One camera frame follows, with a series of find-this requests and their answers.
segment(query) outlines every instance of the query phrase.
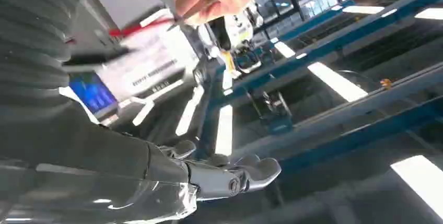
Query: glass window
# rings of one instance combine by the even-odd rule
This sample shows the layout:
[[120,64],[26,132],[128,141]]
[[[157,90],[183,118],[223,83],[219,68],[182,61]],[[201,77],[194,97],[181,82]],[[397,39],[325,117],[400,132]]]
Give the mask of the glass window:
[[274,2],[280,14],[284,14],[294,8],[290,0],[274,0]]
[[277,17],[275,7],[271,0],[255,0],[257,3],[259,13],[263,17],[265,22],[268,22]]

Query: blue steel beam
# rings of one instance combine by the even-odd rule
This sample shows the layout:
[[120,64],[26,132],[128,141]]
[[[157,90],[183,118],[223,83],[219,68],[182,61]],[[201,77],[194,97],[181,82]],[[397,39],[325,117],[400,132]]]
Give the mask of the blue steel beam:
[[[403,18],[413,16],[421,9],[432,5],[439,0],[400,0],[393,5],[387,7],[384,11],[368,16],[362,21],[355,23],[337,33],[326,37],[318,42],[319,47],[310,49],[304,49],[304,53],[308,55],[300,60],[292,57],[281,64],[277,63],[272,68],[266,69],[262,72],[257,72],[249,77],[245,78],[244,81],[235,84],[233,87],[233,93],[225,97],[219,98],[214,105],[216,107],[222,107],[227,104],[231,104],[234,100],[240,97],[246,96],[246,91],[256,90],[268,82],[274,79],[279,79],[295,70],[306,67],[316,61],[319,61],[322,57],[335,51],[336,49],[342,48],[343,46],[353,43],[373,32],[376,32],[390,24],[393,24]],[[381,17],[384,13],[391,11],[393,9],[398,9],[396,13]],[[295,30],[294,35],[298,35],[298,29]],[[291,33],[283,36],[282,39],[288,39],[293,37]]]
[[361,100],[346,103],[298,123],[294,125],[294,130],[290,133],[279,136],[267,136],[249,143],[242,148],[234,150],[231,158],[232,160],[237,160],[247,154],[257,154],[265,157],[272,150],[302,142],[312,135],[348,122],[354,117],[379,109],[384,105],[401,100],[408,95],[441,82],[443,82],[443,62],[395,82],[390,90],[379,89]]
[[395,116],[352,131],[315,149],[281,160],[282,175],[292,174],[302,168],[362,148],[383,138],[428,124],[443,116],[443,97],[428,101]]

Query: gray robotic arm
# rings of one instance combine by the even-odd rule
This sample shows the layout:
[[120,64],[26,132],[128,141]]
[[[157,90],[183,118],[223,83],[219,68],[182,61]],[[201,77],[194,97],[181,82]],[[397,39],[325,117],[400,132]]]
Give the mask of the gray robotic arm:
[[2,222],[157,223],[276,177],[272,160],[213,166],[90,123],[58,93],[78,2],[0,0]]

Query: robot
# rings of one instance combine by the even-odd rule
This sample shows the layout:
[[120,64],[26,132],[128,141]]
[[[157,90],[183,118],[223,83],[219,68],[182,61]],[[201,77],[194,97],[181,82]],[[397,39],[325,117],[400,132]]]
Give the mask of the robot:
[[280,173],[273,159],[188,159],[189,143],[158,148],[94,125],[58,94],[79,0],[1,0],[4,76],[0,206],[7,223],[158,223],[198,201],[259,190]]

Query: blue metal frame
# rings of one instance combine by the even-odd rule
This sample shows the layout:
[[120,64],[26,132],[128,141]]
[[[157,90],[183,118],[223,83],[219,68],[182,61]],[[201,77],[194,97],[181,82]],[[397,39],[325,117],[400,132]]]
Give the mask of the blue metal frame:
[[[349,26],[350,28],[352,28],[352,30],[346,32],[344,35],[336,37],[333,40],[331,40],[329,37],[322,40],[325,43],[322,46],[313,49],[310,52],[307,52],[308,55],[306,57],[300,60],[291,58],[282,65],[277,64],[273,68],[262,73],[251,75],[251,78],[247,78],[244,82],[236,84],[233,88],[233,93],[220,98],[216,103],[217,107],[231,104],[234,100],[246,96],[247,90],[255,90],[257,88],[260,88],[266,85],[271,80],[279,79],[291,72],[294,72],[299,68],[306,67],[316,61],[319,61],[322,57],[335,51],[336,49],[340,49],[347,44],[353,43],[367,36],[368,34],[378,31],[403,18],[415,15],[420,9],[432,5],[438,1],[439,0],[401,0],[385,9],[386,12],[396,8],[398,9],[396,13],[384,18],[381,17],[381,14],[368,16],[364,19],[366,23],[361,21],[358,25]],[[294,32],[288,33],[287,35],[283,36],[282,39],[290,39],[291,37],[299,35],[303,31],[303,29],[296,29]]]
[[367,97],[346,103],[294,126],[294,131],[280,136],[268,136],[234,150],[231,157],[239,159],[246,154],[267,156],[269,152],[304,141],[309,136],[321,133],[338,124],[346,123],[356,116],[377,110],[384,105],[402,100],[404,97],[423,91],[443,81],[443,62],[415,75],[399,80],[390,90],[380,89]]
[[[214,124],[214,122],[216,121],[211,121],[211,119],[214,119],[214,117],[216,117],[216,112],[218,112],[218,109],[221,108],[224,105],[230,104],[232,103],[234,100],[239,99],[240,97],[246,96],[246,91],[247,90],[255,90],[259,87],[264,86],[265,84],[267,84],[269,81],[271,81],[271,79],[278,79],[280,77],[283,77],[284,75],[287,75],[295,70],[297,70],[298,68],[301,67],[306,67],[307,65],[318,61],[319,59],[321,59],[322,57],[326,56],[327,54],[329,54],[330,52],[335,51],[338,48],[341,48],[344,45],[350,44],[352,42],[355,42],[358,39],[361,39],[363,37],[365,37],[366,35],[373,33],[379,29],[384,28],[385,26],[388,26],[390,24],[393,24],[397,21],[399,21],[400,19],[403,19],[405,17],[408,16],[412,16],[415,15],[418,11],[420,11],[421,9],[437,2],[439,0],[401,0],[395,4],[393,4],[390,7],[387,7],[385,9],[385,11],[390,11],[392,9],[398,9],[396,13],[390,15],[390,16],[386,16],[386,17],[381,17],[381,14],[377,14],[377,15],[373,15],[373,16],[368,16],[366,17],[364,20],[360,21],[359,23],[355,23],[337,33],[335,33],[334,35],[327,37],[326,39],[323,39],[322,41],[318,42],[319,44],[321,44],[321,42],[323,42],[323,44],[315,49],[312,49],[311,51],[307,51],[306,53],[308,54],[306,57],[304,57],[303,59],[297,60],[295,58],[291,58],[287,61],[285,61],[283,64],[281,65],[275,65],[274,67],[270,68],[270,70],[266,70],[263,71],[259,74],[253,74],[251,75],[252,77],[248,77],[245,81],[241,82],[238,85],[235,85],[233,87],[233,93],[225,96],[225,97],[221,97],[221,98],[217,98],[215,95],[217,94],[221,94],[221,91],[218,92],[213,92],[212,94],[212,98],[209,102],[209,105],[207,107],[207,113],[205,116],[205,120],[204,120],[204,126],[203,128],[206,129],[207,125],[209,125],[208,123]],[[333,17],[333,14],[338,14],[342,11],[336,11],[337,13],[326,13],[327,16],[330,16],[328,19]],[[290,32],[288,34],[286,34],[285,36],[281,37],[282,40],[287,40],[293,37],[296,37],[298,35],[300,35],[301,33],[310,30],[311,28],[313,28],[315,26],[314,22],[307,22],[307,26],[302,26],[301,28],[297,28],[296,30],[294,30],[294,32]],[[437,81],[439,80],[443,80],[443,78],[441,77],[443,75],[443,72],[437,72],[435,73],[434,76],[438,76],[440,77],[439,79],[433,79],[432,81],[429,82],[425,82],[422,83],[422,85],[420,86],[422,89],[425,86],[430,86],[432,84],[435,84]],[[406,94],[410,94],[408,92],[413,92],[413,90],[417,90],[419,88],[416,89],[412,89],[410,91],[406,91],[406,90],[402,90],[402,92],[398,93],[397,95],[403,95],[405,96]],[[376,96],[378,99],[378,106],[381,106],[383,104],[395,101],[395,99],[400,99],[397,98],[396,96],[392,96],[392,98],[387,99],[388,95],[385,96]],[[357,107],[359,108],[358,110],[356,110],[357,108],[349,108],[339,112],[336,112],[337,114],[340,113],[340,119],[341,121],[332,121],[327,125],[330,124],[340,124],[340,122],[345,121],[345,120],[349,120],[352,117],[355,117],[357,115],[361,115],[364,110],[365,107],[371,107],[371,105],[367,105],[365,104],[365,106],[362,107]],[[298,135],[300,134],[300,129],[296,128],[296,133],[294,131],[294,133],[290,133],[287,134],[287,136],[289,135]],[[247,147],[241,148],[240,150],[235,150],[234,153],[232,154],[232,157],[234,159],[236,158],[240,158],[241,156],[243,156],[246,153],[249,152],[254,152],[257,154],[263,153],[264,150],[267,150],[269,148],[271,149],[275,149],[275,148],[281,148],[282,146],[287,145],[288,140],[287,138],[281,137],[280,140],[269,140],[268,138],[262,139],[262,140],[258,140],[254,143],[252,143],[251,145],[247,145]],[[203,134],[201,135],[201,141],[199,144],[199,149],[197,151],[197,157],[198,158],[204,158],[207,155],[210,155],[209,152],[209,147],[211,147],[213,145],[214,142],[214,136],[213,136],[213,131],[210,131],[209,128],[207,130],[203,130]]]
[[326,161],[346,152],[362,148],[394,134],[428,124],[442,116],[443,97],[440,97],[348,133],[316,149],[282,160],[280,161],[282,166],[281,176],[292,174],[315,163]]

